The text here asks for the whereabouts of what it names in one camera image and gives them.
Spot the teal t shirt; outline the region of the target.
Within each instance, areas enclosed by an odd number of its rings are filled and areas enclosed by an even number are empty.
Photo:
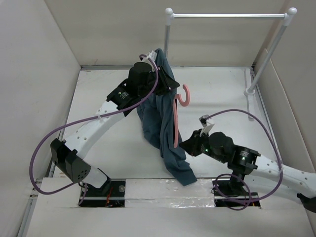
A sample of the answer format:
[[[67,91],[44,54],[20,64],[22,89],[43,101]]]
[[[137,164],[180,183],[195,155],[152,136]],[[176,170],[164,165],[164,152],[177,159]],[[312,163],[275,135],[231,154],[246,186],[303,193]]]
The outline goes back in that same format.
[[[137,107],[144,138],[155,148],[168,172],[182,185],[187,186],[197,181],[190,164],[186,162],[185,151],[174,147],[173,101],[177,90],[161,96],[154,94]]]

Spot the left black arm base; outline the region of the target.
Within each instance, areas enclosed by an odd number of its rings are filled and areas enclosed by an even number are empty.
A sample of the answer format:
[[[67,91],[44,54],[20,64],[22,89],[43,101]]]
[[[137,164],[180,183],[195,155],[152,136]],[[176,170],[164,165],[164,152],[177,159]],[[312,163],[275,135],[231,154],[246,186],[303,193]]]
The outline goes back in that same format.
[[[125,179],[110,179],[100,189],[84,182],[80,182],[79,186],[78,206],[80,207],[125,207]]]

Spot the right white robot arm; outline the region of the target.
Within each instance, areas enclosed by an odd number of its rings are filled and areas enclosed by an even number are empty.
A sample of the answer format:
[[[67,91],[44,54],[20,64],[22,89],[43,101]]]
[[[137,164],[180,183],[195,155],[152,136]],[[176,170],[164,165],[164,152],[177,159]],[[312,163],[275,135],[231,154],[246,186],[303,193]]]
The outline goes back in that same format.
[[[273,161],[253,149],[234,144],[231,137],[222,132],[208,134],[203,129],[195,130],[191,137],[179,144],[189,155],[197,157],[207,155],[216,161],[226,164],[232,171],[229,180],[213,183],[215,194],[222,196],[225,203],[236,202],[246,206],[249,202],[258,202],[246,185],[244,178],[254,175],[277,183],[276,187],[266,196],[271,196],[280,185],[296,191],[296,197],[303,207],[316,211],[316,175],[304,172]]]

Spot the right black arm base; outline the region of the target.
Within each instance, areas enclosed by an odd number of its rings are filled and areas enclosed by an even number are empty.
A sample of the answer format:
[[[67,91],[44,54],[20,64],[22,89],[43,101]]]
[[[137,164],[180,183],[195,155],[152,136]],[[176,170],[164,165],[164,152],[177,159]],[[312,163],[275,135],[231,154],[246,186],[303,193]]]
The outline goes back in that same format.
[[[260,207],[259,201],[253,201],[258,198],[258,193],[251,193],[250,188],[244,185],[244,174],[232,173],[212,180],[215,207],[226,207],[230,210],[241,211],[246,207]]]

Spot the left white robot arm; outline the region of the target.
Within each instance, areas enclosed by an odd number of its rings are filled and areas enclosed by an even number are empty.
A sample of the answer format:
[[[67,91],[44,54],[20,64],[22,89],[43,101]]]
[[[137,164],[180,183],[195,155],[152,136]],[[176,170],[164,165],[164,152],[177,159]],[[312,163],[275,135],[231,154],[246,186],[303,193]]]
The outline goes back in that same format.
[[[83,182],[98,195],[110,191],[110,178],[99,168],[84,161],[89,150],[114,124],[125,118],[132,107],[152,90],[154,95],[166,95],[179,87],[168,65],[152,66],[137,62],[129,70],[128,77],[108,96],[96,113],[97,118],[85,122],[76,132],[63,141],[51,142],[55,165],[74,183]]]

